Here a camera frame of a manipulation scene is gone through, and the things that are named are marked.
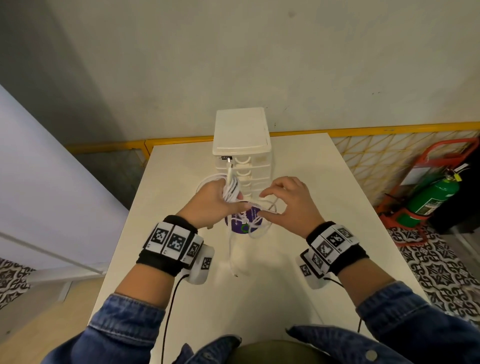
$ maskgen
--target person's right hand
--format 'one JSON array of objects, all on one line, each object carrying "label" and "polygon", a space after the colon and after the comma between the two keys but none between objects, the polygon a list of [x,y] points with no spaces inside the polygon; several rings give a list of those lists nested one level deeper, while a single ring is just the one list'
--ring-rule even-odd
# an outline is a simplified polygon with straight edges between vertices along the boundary
[{"label": "person's right hand", "polygon": [[325,222],[310,196],[307,185],[297,177],[279,177],[272,185],[260,192],[260,197],[275,195],[282,199],[287,208],[282,214],[260,211],[258,216],[284,227],[306,239],[318,225]]}]

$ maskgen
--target coiled white cable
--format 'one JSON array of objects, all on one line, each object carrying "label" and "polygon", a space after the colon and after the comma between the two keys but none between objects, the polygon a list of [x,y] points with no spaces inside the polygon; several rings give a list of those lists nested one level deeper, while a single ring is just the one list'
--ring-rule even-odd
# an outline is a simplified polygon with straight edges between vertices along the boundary
[{"label": "coiled white cable", "polygon": [[[203,181],[201,181],[200,184],[197,187],[197,192],[198,192],[198,190],[200,190],[203,187],[203,185],[205,185],[206,183],[209,183],[211,181],[216,181],[216,180],[220,180],[220,179],[224,179],[225,181],[230,180],[229,181],[230,183],[226,183],[225,187],[223,188],[223,193],[222,193],[223,199],[226,202],[230,202],[230,203],[242,201],[242,200],[238,199],[238,195],[240,194],[240,182],[239,182],[237,176],[233,175],[233,173],[231,172],[230,162],[227,163],[227,167],[228,167],[228,173],[227,174],[224,174],[224,173],[214,174],[210,177],[205,178]],[[277,202],[277,200],[278,200],[278,198],[276,198],[273,202],[268,201],[268,200],[260,200],[260,201],[265,201],[266,203],[268,203],[269,204],[268,208],[264,208],[261,205],[252,203],[250,201],[248,201],[248,202],[253,207],[256,207],[260,210],[265,210],[265,211],[270,211],[270,212],[276,213],[276,202]],[[258,239],[258,238],[261,238],[262,236],[264,236],[266,234],[266,232],[268,231],[268,229],[270,228],[270,226],[272,226],[272,223],[267,222],[265,225],[261,226],[259,224],[260,220],[262,220],[261,216],[257,216],[256,218],[253,219],[253,221],[249,221],[246,212],[240,212],[236,215],[238,217],[232,217],[231,215],[227,216],[227,235],[228,235],[228,263],[230,265],[230,271],[235,277],[238,277],[238,275],[234,273],[234,269],[233,269],[233,265],[232,265],[232,220],[240,221],[242,224],[248,225],[248,235],[252,239]],[[261,227],[261,230],[262,230],[261,233],[253,235],[252,230],[253,229],[259,229],[260,227]]]}]

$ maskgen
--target fire extinguisher label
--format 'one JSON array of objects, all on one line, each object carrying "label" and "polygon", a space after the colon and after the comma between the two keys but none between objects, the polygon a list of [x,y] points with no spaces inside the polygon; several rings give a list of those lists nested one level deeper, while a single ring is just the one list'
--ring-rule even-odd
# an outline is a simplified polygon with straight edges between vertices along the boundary
[{"label": "fire extinguisher label", "polygon": [[422,207],[417,210],[418,215],[427,216],[432,214],[443,202],[444,200],[437,200],[436,198],[431,198],[428,200]]}]

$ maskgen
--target green fire extinguisher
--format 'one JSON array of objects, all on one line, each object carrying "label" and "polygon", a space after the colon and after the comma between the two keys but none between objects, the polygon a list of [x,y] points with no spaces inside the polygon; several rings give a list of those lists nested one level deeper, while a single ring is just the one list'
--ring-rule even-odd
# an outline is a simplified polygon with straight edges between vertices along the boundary
[{"label": "green fire extinguisher", "polygon": [[[466,167],[467,165],[462,165],[455,170],[448,170],[441,179],[430,183],[416,193],[414,192],[404,207],[416,215],[431,215],[442,203],[458,192],[459,182],[462,181],[458,173]],[[408,228],[414,228],[420,221],[406,213],[400,214],[396,218],[398,224]]]}]

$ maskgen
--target white table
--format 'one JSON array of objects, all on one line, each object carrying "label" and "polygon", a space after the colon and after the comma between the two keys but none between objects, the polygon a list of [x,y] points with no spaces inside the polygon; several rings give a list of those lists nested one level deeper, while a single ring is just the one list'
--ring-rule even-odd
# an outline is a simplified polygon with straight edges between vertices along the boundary
[{"label": "white table", "polygon": [[[274,178],[299,177],[326,220],[347,226],[373,261],[426,298],[327,134],[274,137],[272,149]],[[153,149],[94,312],[135,264],[154,225],[175,214],[198,183],[216,172],[211,151],[211,142]],[[280,211],[284,206],[279,204]],[[205,284],[182,282],[179,286],[168,327],[165,363],[171,363],[186,342],[196,351],[227,333],[238,334],[243,343],[250,343],[287,339],[285,328],[293,324],[324,323],[356,330],[359,318],[343,288],[330,282],[313,291],[304,281],[294,262],[308,247],[302,238],[278,226],[257,240],[236,234],[233,261],[249,274],[236,278],[228,268],[225,224],[220,222],[199,233],[215,248],[215,256]],[[159,363],[163,329],[162,325],[152,363]],[[365,326],[361,332],[370,335]]]}]

